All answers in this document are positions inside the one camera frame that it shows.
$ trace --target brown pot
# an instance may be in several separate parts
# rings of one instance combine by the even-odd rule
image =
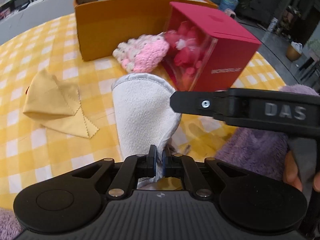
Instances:
[[[301,57],[301,54],[297,52],[290,44],[287,48],[286,56],[290,61],[296,61],[298,58]]]

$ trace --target red box lid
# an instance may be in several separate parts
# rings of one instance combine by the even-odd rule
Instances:
[[[180,2],[170,2],[170,5],[214,38],[240,39],[261,44],[238,22],[218,9]]]

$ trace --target yellow and white gingham tablecloth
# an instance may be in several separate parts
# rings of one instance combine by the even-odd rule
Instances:
[[[79,85],[84,114],[100,130],[92,139],[45,129],[22,113],[25,91],[35,74],[47,68],[59,80]],[[74,14],[30,29],[0,46],[0,206],[12,208],[23,188],[105,157],[122,161],[111,84],[125,71],[112,57],[83,62]],[[154,74],[168,80],[163,68]],[[234,87],[278,90],[284,82],[256,53]],[[173,136],[183,149],[191,145],[196,161],[213,156],[234,127],[212,118],[183,115]],[[171,182],[162,182],[169,187]]]

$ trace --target white towel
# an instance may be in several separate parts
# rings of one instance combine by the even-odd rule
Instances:
[[[138,188],[157,182],[162,178],[162,151],[181,120],[181,114],[170,108],[175,89],[149,73],[123,76],[111,89],[122,157],[148,154],[150,145],[156,145],[156,177],[140,179]]]

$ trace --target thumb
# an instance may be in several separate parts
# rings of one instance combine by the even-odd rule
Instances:
[[[313,179],[313,188],[316,192],[320,192],[320,172],[318,172]]]

